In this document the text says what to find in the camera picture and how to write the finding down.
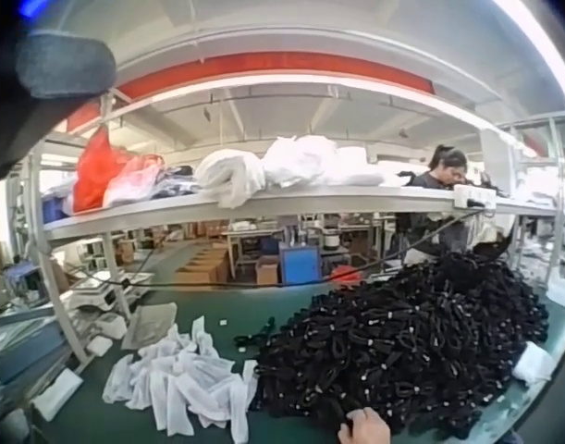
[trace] shelf post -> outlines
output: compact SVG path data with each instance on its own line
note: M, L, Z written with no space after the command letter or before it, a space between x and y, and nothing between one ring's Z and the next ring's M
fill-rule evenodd
M104 241L105 263L107 264L109 275L111 276L112 281L119 282L120 276L117 271L116 251L114 250L112 233L104 233L102 235L102 239ZM130 320L130 308L128 301L126 300L126 296L124 295L124 290L122 289L121 285L114 285L113 287L120 310L122 311L126 319Z
M62 328L64 336L67 338L70 349L75 353L80 363L86 365L90 358L87 355L82 343L80 342L77 331L75 330L67 310L60 301L60 292L56 285L54 277L54 269L50 261L49 254L52 252L43 232L43 209L42 198L40 195L40 165L42 162L42 142L31 150L25 161L25 187L24 193L27 194L26 204L29 211L26 209L26 215L29 216L28 227L30 231L30 243L32 251L35 251L35 256L38 260L38 265L42 272L43 283L48 291L48 297L54 307L56 320Z
M553 250L551 252L549 265L547 266L547 274L545 278L546 285L549 282L549 277L551 276L551 270L553 267L559 266L559 255L561 254L561 245L563 243L562 232L565 224L565 157L563 154L563 147L561 145L561 138L559 136L558 125L552 117L549 118L549 131L551 132L553 153L557 160L559 182L556 218L553 226Z

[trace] woman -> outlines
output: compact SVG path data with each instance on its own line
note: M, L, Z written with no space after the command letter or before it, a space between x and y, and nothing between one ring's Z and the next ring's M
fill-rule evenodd
M409 186L449 190L457 183L464 183L467 173L467 157L453 146L438 145L428 168L427 172L413 178ZM406 236L410 245L413 245L428 233L440 228L445 220L436 220L436 215L410 214L408 222ZM417 264L434 259L446 249L464 248L467 239L465 233L465 226L462 223L452 224L440 236L434 236L409 249L404 263Z

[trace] black cable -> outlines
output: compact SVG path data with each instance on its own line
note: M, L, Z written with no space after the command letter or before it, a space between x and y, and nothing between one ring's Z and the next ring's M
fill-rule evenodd
M197 283L197 284L191 284L191 283L185 284L185 283L180 283L180 282L177 282L177 283L176 282L167 282L167 283L154 283L154 284L137 284L137 283L129 282L128 280L126 280L124 282L115 282L114 280L111 280L111 279L103 280L103 279L100 279L96 276L93 276L93 275L85 273L85 272L83 272L83 274L85 274L85 276L87 276L88 278L93 278L95 280L103 282L104 284L119 285L119 286L122 286L122 287L125 287L125 288L126 287L142 287L142 288L150 288L150 289L161 289L161 288L170 288L170 287L195 287L195 288L197 288L197 287L223 287L223 288L238 288L238 289L268 289L268 288L303 287L303 286L306 286L306 285L326 284L328 282L334 281L334 280L339 279L339 278L345 278L345 277L351 276L354 273L367 271L371 268L375 268L377 266L384 265L386 261L401 257L401 255L405 254L408 250L417 247L418 245L422 244L423 242L425 242L429 239L432 239L436 234L440 233L441 231L450 227L451 225L458 223L458 222L461 222L462 220L464 220L466 218L476 216L476 215L482 213L483 211L484 211L483 209L480 209L480 210L472 211L471 213L467 213L467 214L459 216L459 217L454 217L454 218L450 219L449 221L445 222L445 224L442 225L441 227L439 227L438 229L431 231L430 233L426 234L421 239L419 239L418 241L409 245L408 247L401 249L398 252L395 252L393 254L388 255L380 261L374 261L370 264L366 264L366 265L354 268L353 270L347 271L347 272L339 274L337 276L333 276L333 277L329 276L329 277L325 277L321 280L315 280L315 281L309 281L309 282L302 282L302 283L296 283L296 284L277 283L277 284L268 284L268 285L241 284L241 283L234 283L234 282L206 282L206 283ZM67 263L67 262L65 262L65 265L68 265L72 268L77 268L75 265L72 265L72 264Z

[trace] shelf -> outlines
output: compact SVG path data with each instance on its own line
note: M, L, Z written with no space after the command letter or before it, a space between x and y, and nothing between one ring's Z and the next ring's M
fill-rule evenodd
M414 187L333 187L259 193L233 210L218 208L203 194L132 203L91 211L44 226L55 241L122 229L217 219L286 216L313 213L444 213L453 210L453 192ZM554 216L555 210L532 203L498 199L499 213Z

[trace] woman's hair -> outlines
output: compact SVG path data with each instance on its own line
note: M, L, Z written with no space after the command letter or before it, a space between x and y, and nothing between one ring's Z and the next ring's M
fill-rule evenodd
M438 145L434 150L432 159L430 159L428 168L433 170L440 164L444 167L467 168L467 157L454 146Z

